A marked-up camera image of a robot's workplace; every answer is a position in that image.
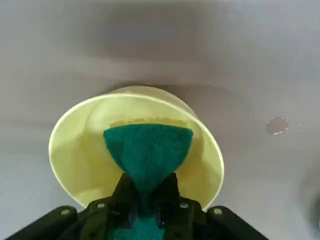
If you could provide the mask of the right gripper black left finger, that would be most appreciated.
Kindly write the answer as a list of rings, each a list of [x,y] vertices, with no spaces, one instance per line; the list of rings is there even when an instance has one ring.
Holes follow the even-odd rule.
[[[122,174],[113,194],[92,201],[78,212],[63,205],[9,236],[10,240],[108,240],[115,229],[132,228],[138,193],[131,178]]]

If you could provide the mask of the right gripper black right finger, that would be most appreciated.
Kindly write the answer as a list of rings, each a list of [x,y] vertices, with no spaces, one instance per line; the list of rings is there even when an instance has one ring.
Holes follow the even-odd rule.
[[[171,173],[150,201],[165,240],[267,240],[268,238],[225,206],[202,210],[199,202],[182,197]]]

